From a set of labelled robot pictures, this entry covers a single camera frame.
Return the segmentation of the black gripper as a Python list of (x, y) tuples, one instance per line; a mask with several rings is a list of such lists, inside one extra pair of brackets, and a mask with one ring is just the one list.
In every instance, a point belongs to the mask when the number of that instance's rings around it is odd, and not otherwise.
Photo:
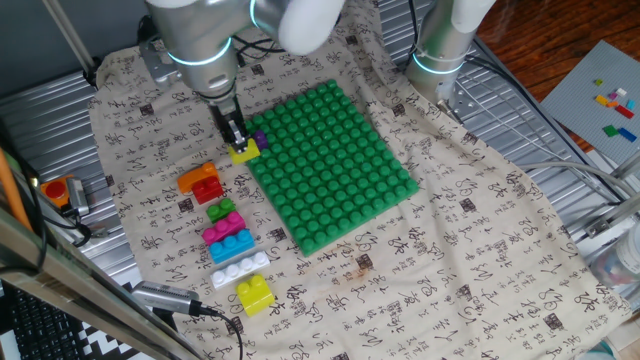
[(248, 132), (236, 95), (208, 98), (210, 112), (225, 143), (236, 153), (243, 153), (248, 147)]

